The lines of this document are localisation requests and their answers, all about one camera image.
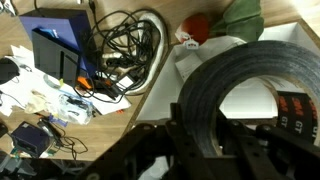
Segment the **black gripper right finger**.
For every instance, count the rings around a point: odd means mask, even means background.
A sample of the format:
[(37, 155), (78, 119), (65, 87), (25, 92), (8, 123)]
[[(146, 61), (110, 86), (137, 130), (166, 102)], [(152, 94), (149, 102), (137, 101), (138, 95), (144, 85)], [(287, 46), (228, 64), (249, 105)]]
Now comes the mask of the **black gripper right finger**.
[(278, 127), (252, 130), (219, 111), (217, 138), (225, 155), (243, 165), (247, 180), (320, 180), (320, 148)]

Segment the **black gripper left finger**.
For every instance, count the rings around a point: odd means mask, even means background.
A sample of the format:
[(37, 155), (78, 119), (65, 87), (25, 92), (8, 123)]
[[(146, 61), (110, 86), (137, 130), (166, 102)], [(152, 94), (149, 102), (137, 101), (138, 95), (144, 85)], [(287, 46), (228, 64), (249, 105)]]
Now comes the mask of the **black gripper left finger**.
[(170, 110), (171, 117), (161, 125), (136, 125), (81, 171), (76, 180), (137, 180), (160, 156), (172, 164), (168, 180), (217, 180), (182, 126), (180, 105), (171, 103)]

